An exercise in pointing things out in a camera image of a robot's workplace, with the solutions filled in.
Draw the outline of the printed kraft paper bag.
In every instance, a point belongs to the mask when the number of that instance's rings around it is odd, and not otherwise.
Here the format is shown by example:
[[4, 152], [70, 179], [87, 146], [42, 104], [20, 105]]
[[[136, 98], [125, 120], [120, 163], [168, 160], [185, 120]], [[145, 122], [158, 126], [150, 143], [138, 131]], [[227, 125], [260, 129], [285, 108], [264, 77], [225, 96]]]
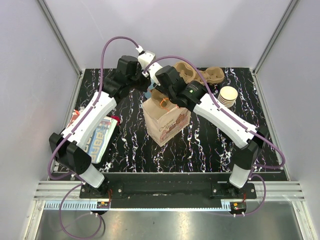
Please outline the printed kraft paper bag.
[[160, 101], [150, 98], [142, 104], [142, 109], [147, 133], [160, 147], [190, 123], [191, 112], [171, 103], [167, 97]]

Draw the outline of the pulp cup carrier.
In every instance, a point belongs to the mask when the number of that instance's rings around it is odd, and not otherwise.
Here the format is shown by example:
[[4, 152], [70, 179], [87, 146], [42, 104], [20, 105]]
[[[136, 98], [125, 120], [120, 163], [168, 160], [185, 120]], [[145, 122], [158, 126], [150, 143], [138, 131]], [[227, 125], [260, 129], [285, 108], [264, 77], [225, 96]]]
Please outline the pulp cup carrier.
[[179, 72], [180, 77], [188, 84], [192, 81], [197, 81], [204, 85], [203, 77], [207, 84], [219, 84], [224, 81], [225, 74], [220, 67], [209, 67], [206, 70], [199, 70], [199, 74], [186, 62], [180, 61], [174, 65], [174, 68]]
[[164, 95], [157, 89], [153, 89], [151, 91], [151, 100], [157, 107], [166, 110], [167, 112], [177, 107], [176, 104], [172, 103], [166, 95]]

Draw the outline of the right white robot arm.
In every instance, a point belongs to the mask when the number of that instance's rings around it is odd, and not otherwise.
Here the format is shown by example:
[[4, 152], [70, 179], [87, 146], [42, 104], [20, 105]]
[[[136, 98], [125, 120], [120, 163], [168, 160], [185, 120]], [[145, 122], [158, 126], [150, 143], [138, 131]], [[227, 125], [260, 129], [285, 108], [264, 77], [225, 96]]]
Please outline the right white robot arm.
[[266, 127], [256, 127], [241, 119], [223, 104], [219, 103], [206, 87], [193, 80], [184, 79], [172, 66], [165, 66], [151, 74], [156, 89], [180, 108], [202, 116], [225, 133], [240, 149], [233, 157], [233, 168], [227, 185], [228, 195], [239, 198], [245, 192], [245, 183], [257, 157], [262, 152], [269, 131]]

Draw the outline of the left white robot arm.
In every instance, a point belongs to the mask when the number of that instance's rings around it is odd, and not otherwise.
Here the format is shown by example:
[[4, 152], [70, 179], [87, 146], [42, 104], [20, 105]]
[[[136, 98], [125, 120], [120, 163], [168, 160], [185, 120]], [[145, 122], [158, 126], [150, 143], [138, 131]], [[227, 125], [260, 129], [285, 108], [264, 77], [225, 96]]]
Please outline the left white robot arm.
[[146, 92], [151, 85], [143, 70], [155, 59], [155, 55], [144, 51], [138, 57], [123, 55], [107, 77], [101, 77], [101, 90], [94, 93], [92, 100], [79, 117], [60, 134], [52, 133], [49, 144], [51, 160], [68, 168], [77, 177], [89, 184], [90, 192], [97, 198], [108, 193], [104, 175], [92, 164], [85, 146], [93, 131], [117, 104], [126, 98], [132, 89]]

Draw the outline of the stacked paper coffee cups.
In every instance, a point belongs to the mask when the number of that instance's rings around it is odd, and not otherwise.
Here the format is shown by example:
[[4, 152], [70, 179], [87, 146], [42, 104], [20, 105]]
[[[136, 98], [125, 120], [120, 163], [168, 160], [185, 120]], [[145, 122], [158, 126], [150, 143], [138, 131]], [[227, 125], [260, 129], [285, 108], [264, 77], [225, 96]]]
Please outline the stacked paper coffee cups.
[[218, 101], [225, 107], [231, 108], [238, 97], [238, 91], [231, 86], [224, 86], [220, 89]]

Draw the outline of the blue cylindrical stirrer holder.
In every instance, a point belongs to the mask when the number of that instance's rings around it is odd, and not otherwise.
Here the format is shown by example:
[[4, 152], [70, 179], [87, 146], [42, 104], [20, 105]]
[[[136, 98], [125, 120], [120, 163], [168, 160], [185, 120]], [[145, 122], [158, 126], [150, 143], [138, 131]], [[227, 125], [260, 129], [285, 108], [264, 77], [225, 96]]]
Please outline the blue cylindrical stirrer holder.
[[150, 81], [150, 85], [148, 86], [147, 91], [144, 93], [144, 97], [145, 97], [146, 99], [151, 98], [151, 96], [152, 96], [152, 91], [153, 91], [153, 89], [155, 88], [156, 85], [157, 85], [157, 84], [156, 84], [153, 80]]

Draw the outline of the red fabric item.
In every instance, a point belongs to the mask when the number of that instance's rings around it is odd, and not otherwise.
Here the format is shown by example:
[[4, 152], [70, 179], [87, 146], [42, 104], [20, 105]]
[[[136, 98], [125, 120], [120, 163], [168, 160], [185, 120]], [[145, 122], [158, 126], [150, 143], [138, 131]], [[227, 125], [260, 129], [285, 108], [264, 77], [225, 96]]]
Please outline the red fabric item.
[[111, 118], [117, 121], [117, 125], [121, 124], [121, 118], [120, 117], [112, 115]]

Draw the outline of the black marble pattern mat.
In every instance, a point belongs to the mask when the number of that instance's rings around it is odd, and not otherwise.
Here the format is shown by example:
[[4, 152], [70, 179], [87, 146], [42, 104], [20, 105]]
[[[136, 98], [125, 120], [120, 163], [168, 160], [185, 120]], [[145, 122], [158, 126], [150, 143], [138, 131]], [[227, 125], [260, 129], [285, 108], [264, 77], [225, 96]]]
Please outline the black marble pattern mat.
[[[237, 90], [231, 110], [257, 127], [267, 120], [251, 70], [223, 68], [224, 81], [210, 86], [217, 96], [224, 86]], [[142, 104], [145, 95], [132, 90], [110, 115], [120, 119], [119, 132], [106, 158], [96, 167], [102, 173], [215, 173], [229, 172], [240, 154], [236, 145], [211, 122], [192, 114], [189, 124], [163, 146], [147, 133]]]

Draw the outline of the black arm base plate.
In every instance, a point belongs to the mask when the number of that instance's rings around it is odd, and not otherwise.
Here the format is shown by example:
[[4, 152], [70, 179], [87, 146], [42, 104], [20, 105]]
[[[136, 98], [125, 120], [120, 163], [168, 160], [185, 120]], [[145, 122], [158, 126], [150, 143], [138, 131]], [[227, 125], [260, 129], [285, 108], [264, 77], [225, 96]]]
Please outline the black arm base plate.
[[84, 186], [80, 189], [81, 199], [121, 199], [130, 195], [202, 195], [212, 199], [257, 198], [255, 185], [245, 183], [237, 188], [229, 182], [230, 173], [105, 173], [105, 180], [99, 188]]

